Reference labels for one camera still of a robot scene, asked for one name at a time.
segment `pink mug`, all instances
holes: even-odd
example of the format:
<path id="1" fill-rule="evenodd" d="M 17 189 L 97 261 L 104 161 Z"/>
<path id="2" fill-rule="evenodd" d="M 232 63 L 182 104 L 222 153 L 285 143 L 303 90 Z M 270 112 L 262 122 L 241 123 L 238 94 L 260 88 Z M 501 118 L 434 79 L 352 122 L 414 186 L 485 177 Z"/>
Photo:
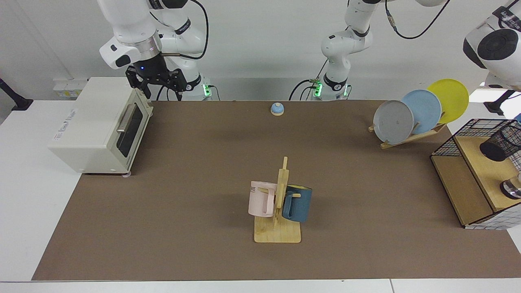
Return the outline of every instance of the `pink mug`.
<path id="1" fill-rule="evenodd" d="M 273 217 L 276 183 L 252 181 L 248 213 L 257 217 Z"/>

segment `wire basket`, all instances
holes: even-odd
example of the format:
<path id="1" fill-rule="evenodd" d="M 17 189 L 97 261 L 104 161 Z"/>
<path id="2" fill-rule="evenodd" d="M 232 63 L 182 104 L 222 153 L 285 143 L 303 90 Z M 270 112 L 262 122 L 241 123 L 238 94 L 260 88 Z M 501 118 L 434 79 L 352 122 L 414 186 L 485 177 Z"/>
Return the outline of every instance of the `wire basket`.
<path id="1" fill-rule="evenodd" d="M 516 123 L 502 127 L 482 143 L 479 149 L 493 161 L 504 161 L 521 150 L 521 126 Z"/>

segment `brown table mat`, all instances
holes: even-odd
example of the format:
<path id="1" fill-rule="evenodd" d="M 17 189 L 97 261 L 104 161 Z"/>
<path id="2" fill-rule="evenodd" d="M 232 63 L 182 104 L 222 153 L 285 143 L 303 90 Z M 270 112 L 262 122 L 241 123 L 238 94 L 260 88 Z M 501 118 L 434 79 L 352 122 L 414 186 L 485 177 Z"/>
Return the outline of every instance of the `brown table mat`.
<path id="1" fill-rule="evenodd" d="M 521 277 L 506 231 L 464 230 L 429 154 L 381 150 L 381 103 L 158 102 L 132 176 L 81 177 L 33 280 Z M 299 244 L 253 241 L 251 180 L 313 188 Z"/>

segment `yellow plate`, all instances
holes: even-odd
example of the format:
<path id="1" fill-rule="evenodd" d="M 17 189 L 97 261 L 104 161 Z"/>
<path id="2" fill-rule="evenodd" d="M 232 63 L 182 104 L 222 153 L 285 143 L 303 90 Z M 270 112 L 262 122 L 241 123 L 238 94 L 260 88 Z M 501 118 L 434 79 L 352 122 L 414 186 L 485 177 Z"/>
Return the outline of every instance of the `yellow plate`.
<path id="1" fill-rule="evenodd" d="M 463 115 L 468 106 L 467 88 L 455 79 L 441 79 L 431 84 L 427 90 L 433 92 L 445 113 L 439 123 L 452 122 Z"/>

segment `white wall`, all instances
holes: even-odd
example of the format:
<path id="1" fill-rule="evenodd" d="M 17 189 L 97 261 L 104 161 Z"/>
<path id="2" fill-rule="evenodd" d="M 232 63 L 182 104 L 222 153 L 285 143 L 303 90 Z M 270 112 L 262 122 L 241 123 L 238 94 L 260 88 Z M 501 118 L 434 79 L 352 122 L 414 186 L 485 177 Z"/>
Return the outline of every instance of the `white wall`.
<path id="1" fill-rule="evenodd" d="M 380 5 L 371 23 L 373 46 L 350 59 L 352 97 L 399 99 L 441 78 L 458 79 L 473 90 L 486 72 L 463 54 L 463 38 L 505 1 L 452 1 L 431 30 L 413 41 L 394 34 Z M 200 68 L 221 83 L 223 99 L 287 99 L 296 81 L 318 73 L 325 60 L 322 38 L 345 28 L 345 0 L 201 2 L 210 18 L 210 44 Z M 423 30 L 440 8 L 423 8 L 413 0 L 389 7 L 406 35 Z M 188 3 L 187 11 L 204 30 L 199 8 Z M 26 97 L 52 99 L 53 79 L 66 79 L 68 73 L 123 76 L 98 54 L 112 31 L 94 0 L 4 0 L 0 26 L 0 76 Z M 0 117 L 11 106 L 0 95 Z"/>

